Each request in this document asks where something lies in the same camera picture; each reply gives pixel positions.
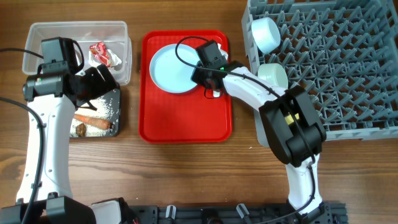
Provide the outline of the yellow plastic cup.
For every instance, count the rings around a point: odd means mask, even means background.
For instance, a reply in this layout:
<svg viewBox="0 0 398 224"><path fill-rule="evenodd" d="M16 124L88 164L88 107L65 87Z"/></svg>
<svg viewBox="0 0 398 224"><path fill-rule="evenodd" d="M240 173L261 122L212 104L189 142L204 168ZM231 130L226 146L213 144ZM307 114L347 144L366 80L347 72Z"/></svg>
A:
<svg viewBox="0 0 398 224"><path fill-rule="evenodd" d="M299 120L299 119L300 119L300 117L299 117L299 114L298 114L298 113L296 113L294 116L292 116L291 114L288 114L288 115L285 117L285 121L286 121L286 123L287 123L288 125L293 124L295 120Z"/></svg>

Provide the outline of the carrot piece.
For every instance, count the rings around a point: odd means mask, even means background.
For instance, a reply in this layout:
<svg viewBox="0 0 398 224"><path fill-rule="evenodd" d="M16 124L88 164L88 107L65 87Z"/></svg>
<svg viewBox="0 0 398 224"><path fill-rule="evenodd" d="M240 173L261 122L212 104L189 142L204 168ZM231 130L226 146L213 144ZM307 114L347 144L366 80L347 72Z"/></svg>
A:
<svg viewBox="0 0 398 224"><path fill-rule="evenodd" d="M93 118L88 116L83 116L80 114L75 114L74 118L82 123L94 126L98 129L107 130L111 127L111 123L102 118Z"/></svg>

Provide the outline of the mint green bowl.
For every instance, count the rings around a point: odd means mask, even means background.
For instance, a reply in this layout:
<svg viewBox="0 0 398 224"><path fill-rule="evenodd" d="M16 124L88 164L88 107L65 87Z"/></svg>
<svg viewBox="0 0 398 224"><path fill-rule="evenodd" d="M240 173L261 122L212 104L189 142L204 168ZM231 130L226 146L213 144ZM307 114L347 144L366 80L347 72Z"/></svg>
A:
<svg viewBox="0 0 398 224"><path fill-rule="evenodd" d="M289 87L286 71L284 67L278 63L265 63L260 65L257 75L270 84L284 88Z"/></svg>

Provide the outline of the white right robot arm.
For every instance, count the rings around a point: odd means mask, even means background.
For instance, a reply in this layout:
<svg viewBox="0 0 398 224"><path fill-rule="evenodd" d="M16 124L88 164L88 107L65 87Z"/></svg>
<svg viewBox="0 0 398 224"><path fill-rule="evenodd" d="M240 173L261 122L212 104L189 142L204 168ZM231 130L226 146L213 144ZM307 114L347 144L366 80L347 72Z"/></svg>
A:
<svg viewBox="0 0 398 224"><path fill-rule="evenodd" d="M239 62L228 62L217 43L197 47L199 61L192 80L244 101L257 111L270 149L285 164L289 203L301 216L320 208L317 164L326 131L301 86L291 89L270 84Z"/></svg>

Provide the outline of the white plastic spoon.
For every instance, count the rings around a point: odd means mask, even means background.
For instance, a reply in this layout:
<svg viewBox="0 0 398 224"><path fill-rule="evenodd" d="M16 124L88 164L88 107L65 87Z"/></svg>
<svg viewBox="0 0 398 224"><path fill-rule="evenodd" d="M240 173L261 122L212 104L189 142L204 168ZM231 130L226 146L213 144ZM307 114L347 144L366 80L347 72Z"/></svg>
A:
<svg viewBox="0 0 398 224"><path fill-rule="evenodd" d="M213 91L213 97L214 97L214 98L218 98L218 97L220 97L220 96L221 96L221 93L220 93L219 90L214 90L214 91Z"/></svg>

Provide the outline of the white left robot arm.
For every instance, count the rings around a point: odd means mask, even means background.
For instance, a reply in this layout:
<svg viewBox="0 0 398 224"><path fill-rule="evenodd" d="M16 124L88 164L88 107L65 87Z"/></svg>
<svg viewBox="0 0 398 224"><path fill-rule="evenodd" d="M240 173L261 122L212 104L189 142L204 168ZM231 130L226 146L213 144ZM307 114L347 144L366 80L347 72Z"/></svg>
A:
<svg viewBox="0 0 398 224"><path fill-rule="evenodd" d="M41 65L24 85L29 141L16 204L1 209L1 223L124 223L122 199L84 205L73 199L68 174L70 128L76 109L118 87L108 68Z"/></svg>

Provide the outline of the light blue rice bowl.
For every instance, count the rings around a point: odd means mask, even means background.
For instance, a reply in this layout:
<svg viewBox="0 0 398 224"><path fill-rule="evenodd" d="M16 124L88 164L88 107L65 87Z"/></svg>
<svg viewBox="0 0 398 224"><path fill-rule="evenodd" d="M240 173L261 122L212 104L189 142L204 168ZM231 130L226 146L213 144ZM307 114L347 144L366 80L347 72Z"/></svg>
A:
<svg viewBox="0 0 398 224"><path fill-rule="evenodd" d="M277 24L269 17L257 19L252 22L252 35L254 41L263 54L269 54L281 42L281 36Z"/></svg>

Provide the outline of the brown food scrap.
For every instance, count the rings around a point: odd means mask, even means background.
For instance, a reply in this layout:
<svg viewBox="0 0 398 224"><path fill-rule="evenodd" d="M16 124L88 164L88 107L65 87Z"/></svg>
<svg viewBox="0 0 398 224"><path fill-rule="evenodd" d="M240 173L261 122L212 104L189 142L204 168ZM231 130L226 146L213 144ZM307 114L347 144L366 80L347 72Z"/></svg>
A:
<svg viewBox="0 0 398 224"><path fill-rule="evenodd" d="M79 124L75 127L75 132L78 137L85 137L86 136L86 126L84 123Z"/></svg>

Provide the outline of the white tissue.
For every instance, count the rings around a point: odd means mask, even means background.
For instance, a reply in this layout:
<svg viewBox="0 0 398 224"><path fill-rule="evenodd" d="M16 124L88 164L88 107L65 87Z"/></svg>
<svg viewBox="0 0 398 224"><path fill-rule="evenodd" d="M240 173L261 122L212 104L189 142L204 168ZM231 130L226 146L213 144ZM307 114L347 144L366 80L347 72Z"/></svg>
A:
<svg viewBox="0 0 398 224"><path fill-rule="evenodd" d="M111 64L108 68L111 73L116 72L116 67L122 64L122 60L110 49L106 49L106 53L110 56ZM92 67L101 65L100 61L96 59L92 52L89 52L88 63Z"/></svg>

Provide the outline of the red snack wrapper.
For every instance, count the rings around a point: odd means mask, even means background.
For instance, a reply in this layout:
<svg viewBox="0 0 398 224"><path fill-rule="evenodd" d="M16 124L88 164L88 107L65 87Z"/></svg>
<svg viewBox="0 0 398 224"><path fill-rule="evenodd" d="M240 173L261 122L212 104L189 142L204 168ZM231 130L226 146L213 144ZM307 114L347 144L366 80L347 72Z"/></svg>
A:
<svg viewBox="0 0 398 224"><path fill-rule="evenodd" d="M90 65L96 67L100 64L103 64L107 67L110 67L112 64L112 59L109 52L106 49L106 45L104 42L97 42L89 47L89 59L88 62Z"/></svg>

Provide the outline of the light blue plate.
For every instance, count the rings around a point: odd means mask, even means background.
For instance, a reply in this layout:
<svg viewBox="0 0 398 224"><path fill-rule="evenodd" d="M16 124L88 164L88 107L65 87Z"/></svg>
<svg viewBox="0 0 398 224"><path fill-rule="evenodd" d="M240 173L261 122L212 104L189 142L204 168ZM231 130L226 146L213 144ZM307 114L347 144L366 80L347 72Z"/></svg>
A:
<svg viewBox="0 0 398 224"><path fill-rule="evenodd" d="M186 93L197 86L192 81L195 68L177 58L176 45L166 45L154 54L149 65L150 77L155 85L163 91Z"/></svg>

